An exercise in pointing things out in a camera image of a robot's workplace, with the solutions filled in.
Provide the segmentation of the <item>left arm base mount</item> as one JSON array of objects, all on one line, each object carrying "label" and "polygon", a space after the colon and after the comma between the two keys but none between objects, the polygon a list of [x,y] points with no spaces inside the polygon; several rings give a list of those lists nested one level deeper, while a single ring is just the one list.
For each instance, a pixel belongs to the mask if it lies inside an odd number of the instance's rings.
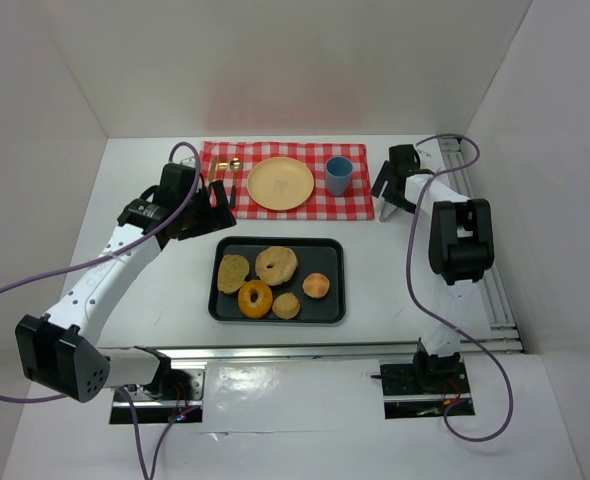
[{"label": "left arm base mount", "polygon": [[199,424],[203,421],[206,364],[173,361],[162,377],[154,372],[129,372],[122,367],[110,373],[106,386],[123,387],[143,425]]}]

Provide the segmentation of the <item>metal tongs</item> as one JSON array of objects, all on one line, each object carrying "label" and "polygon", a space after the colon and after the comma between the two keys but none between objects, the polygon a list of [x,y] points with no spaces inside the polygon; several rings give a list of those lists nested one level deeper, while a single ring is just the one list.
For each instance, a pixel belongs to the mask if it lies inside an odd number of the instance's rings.
[{"label": "metal tongs", "polygon": [[378,199],[378,208],[379,208],[379,217],[378,220],[380,222],[386,222],[389,220],[391,216],[393,216],[398,207],[394,203],[390,203],[384,197],[380,197]]}]

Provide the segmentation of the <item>orange glazed donut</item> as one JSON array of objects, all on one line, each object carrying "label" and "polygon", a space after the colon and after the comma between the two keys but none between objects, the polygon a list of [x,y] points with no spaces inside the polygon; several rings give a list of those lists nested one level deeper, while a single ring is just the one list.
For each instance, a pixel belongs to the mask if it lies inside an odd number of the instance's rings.
[{"label": "orange glazed donut", "polygon": [[250,319],[264,317],[273,304],[272,290],[262,280],[244,283],[238,292],[238,307],[242,315]]}]

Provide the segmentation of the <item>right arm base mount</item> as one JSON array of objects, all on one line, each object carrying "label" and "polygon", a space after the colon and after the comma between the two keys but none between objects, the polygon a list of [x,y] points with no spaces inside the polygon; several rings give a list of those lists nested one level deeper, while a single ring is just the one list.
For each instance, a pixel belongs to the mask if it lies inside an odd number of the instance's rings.
[{"label": "right arm base mount", "polygon": [[475,414],[464,362],[435,363],[416,353],[408,362],[381,363],[370,378],[379,383],[387,420]]}]

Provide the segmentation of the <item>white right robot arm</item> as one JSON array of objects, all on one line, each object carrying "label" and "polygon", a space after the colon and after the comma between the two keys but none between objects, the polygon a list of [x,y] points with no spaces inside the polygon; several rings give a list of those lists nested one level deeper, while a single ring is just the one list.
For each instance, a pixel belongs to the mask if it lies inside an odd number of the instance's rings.
[{"label": "white right robot arm", "polygon": [[[464,304],[494,263],[491,207],[485,199],[462,195],[434,178],[421,166],[420,154],[410,144],[389,149],[371,195],[383,202],[380,219],[403,210],[412,215],[406,254],[406,282],[417,308],[433,319],[418,340],[421,360],[456,361],[460,355],[462,328],[466,325]],[[441,279],[437,306],[421,304],[412,284],[415,235],[421,214],[429,220],[427,259]]]}]

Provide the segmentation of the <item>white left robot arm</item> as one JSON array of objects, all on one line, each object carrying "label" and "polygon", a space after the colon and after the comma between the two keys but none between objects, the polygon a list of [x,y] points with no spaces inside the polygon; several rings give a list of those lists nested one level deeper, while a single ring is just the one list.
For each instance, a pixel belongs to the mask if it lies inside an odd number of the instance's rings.
[{"label": "white left robot arm", "polygon": [[166,164],[159,184],[124,207],[93,267],[41,317],[26,315],[16,326],[25,377],[81,403],[104,388],[138,385],[160,398],[189,387],[188,375],[158,350],[96,344],[121,298],[169,241],[235,223],[221,181],[205,183],[193,167]]}]

